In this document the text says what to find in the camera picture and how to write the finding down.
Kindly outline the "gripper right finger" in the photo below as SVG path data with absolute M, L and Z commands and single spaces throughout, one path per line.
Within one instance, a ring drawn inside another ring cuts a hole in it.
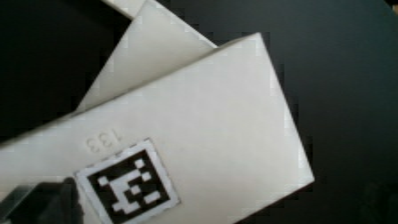
M 398 224 L 398 183 L 372 183 L 365 189 L 359 224 Z

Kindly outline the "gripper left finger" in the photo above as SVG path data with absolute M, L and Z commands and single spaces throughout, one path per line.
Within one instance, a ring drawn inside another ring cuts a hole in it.
M 0 224 L 84 224 L 73 178 L 15 188 L 0 200 Z

